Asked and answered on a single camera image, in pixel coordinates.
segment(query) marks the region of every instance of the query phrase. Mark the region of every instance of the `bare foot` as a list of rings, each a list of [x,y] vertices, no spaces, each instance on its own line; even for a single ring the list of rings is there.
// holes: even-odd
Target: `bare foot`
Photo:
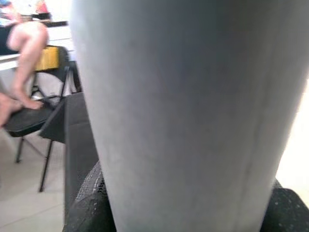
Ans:
[[[1,97],[0,101],[0,128],[9,120],[12,113],[23,108],[23,105],[7,96]]]
[[[25,108],[38,110],[43,106],[41,101],[31,100],[23,89],[13,88],[11,94],[12,97],[19,100]]]

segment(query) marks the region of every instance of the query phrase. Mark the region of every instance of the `chair leg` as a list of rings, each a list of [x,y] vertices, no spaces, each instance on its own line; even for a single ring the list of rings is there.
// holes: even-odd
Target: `chair leg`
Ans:
[[[22,151],[22,148],[23,148],[24,140],[25,140],[24,137],[21,137],[21,139],[19,141],[15,163],[20,163],[20,156],[21,156],[21,151]]]
[[[47,156],[46,156],[46,161],[45,161],[45,165],[44,165],[44,169],[43,169],[43,173],[42,173],[41,185],[40,185],[40,188],[39,188],[39,192],[43,192],[44,191],[44,183],[45,183],[45,178],[46,178],[49,158],[50,158],[50,154],[51,154],[52,147],[53,147],[53,142],[54,141],[51,140],[49,142],[49,145],[48,145]]]

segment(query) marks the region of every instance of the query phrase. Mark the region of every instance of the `white floor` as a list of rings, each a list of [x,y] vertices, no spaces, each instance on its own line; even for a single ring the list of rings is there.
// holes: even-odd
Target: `white floor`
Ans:
[[[30,140],[45,151],[44,139]],[[0,131],[0,232],[61,232],[63,226],[63,152],[56,143],[51,156],[46,189],[37,193],[43,159],[27,145],[22,163],[14,163],[14,151]],[[304,93],[277,178],[293,189],[309,206],[309,89]]]

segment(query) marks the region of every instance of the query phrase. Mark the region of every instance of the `black chair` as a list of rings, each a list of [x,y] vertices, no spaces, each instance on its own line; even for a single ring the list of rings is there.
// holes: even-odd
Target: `black chair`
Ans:
[[[43,192],[44,190],[45,177],[54,141],[53,140],[49,141],[47,154],[45,156],[33,144],[31,144],[25,138],[25,136],[40,130],[41,127],[46,122],[46,120],[48,119],[48,117],[55,109],[55,107],[61,102],[63,98],[64,87],[70,70],[70,62],[69,62],[69,54],[64,47],[58,47],[58,56],[59,56],[59,67],[57,69],[36,72],[33,78],[33,82],[31,85],[31,96],[39,93],[42,96],[42,99],[40,101],[44,103],[43,107],[39,110],[22,109],[21,111],[13,114],[10,120],[4,126],[4,129],[12,137],[21,137],[15,160],[16,163],[20,162],[24,142],[29,144],[34,149],[34,151],[36,151],[39,155],[45,158],[45,165],[42,172],[39,192]],[[38,73],[48,73],[58,78],[62,83],[60,87],[60,94],[46,96],[42,91],[42,89],[37,84]]]

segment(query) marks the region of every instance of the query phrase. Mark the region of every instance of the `yellow bag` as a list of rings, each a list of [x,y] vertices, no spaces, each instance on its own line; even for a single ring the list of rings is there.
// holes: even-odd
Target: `yellow bag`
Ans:
[[[58,47],[46,47],[35,71],[56,69],[59,67]]]

